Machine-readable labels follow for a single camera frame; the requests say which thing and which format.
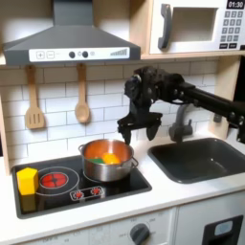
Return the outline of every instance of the stovetop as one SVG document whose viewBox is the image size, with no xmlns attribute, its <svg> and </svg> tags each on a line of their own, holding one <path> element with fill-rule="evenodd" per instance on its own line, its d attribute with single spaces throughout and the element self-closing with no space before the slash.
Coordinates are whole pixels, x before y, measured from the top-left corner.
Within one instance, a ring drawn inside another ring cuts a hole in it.
<svg viewBox="0 0 245 245">
<path fill-rule="evenodd" d="M 36 194 L 22 196 L 18 191 L 16 172 L 26 167 L 38 170 L 39 187 Z M 12 180 L 19 218 L 61 212 L 151 190 L 136 168 L 121 181 L 92 181 L 83 174 L 80 156 L 16 166 L 12 169 Z"/>
</svg>

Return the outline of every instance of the oven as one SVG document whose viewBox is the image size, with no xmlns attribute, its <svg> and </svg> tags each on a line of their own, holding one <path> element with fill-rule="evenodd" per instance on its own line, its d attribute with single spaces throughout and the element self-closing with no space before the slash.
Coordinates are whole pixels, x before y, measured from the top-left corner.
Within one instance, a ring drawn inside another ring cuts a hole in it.
<svg viewBox="0 0 245 245">
<path fill-rule="evenodd" d="M 154 0 L 151 54 L 245 49 L 244 0 Z"/>
</svg>

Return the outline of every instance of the cooking pot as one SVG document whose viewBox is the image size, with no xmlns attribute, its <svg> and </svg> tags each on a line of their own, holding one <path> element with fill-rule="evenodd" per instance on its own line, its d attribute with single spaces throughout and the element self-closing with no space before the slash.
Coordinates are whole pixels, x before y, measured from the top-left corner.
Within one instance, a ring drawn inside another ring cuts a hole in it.
<svg viewBox="0 0 245 245">
<path fill-rule="evenodd" d="M 85 176 L 95 181 L 112 182 L 121 180 L 138 165 L 138 162 L 133 158 L 133 148 L 121 141 L 96 140 L 86 145 L 81 145 L 78 150 L 82 157 Z M 104 153 L 115 154 L 121 160 L 121 163 L 106 165 L 91 161 L 102 158 Z"/>
</svg>

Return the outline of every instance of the sink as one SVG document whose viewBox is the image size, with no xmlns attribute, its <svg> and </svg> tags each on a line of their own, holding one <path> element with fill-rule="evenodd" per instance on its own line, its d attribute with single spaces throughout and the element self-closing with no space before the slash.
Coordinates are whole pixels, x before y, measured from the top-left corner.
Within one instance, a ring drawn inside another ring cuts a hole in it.
<svg viewBox="0 0 245 245">
<path fill-rule="evenodd" d="M 245 172 L 245 156 L 214 138 L 153 146 L 148 155 L 168 178 L 182 184 Z"/>
</svg>

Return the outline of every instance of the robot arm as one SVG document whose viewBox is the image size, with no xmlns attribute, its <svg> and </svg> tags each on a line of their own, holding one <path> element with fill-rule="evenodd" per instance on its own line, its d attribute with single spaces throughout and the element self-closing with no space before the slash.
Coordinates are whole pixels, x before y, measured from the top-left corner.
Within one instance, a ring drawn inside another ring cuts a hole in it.
<svg viewBox="0 0 245 245">
<path fill-rule="evenodd" d="M 125 84 L 124 93 L 130 98 L 129 114 L 118 120 L 119 132 L 129 145 L 131 131 L 146 128 L 147 138 L 155 138 L 161 125 L 161 113 L 150 112 L 156 100 L 174 104 L 189 104 L 203 107 L 238 127 L 237 140 L 245 144 L 245 105 L 232 102 L 197 89 L 184 81 L 179 74 L 169 74 L 161 69 L 143 67 L 134 72 Z"/>
</svg>

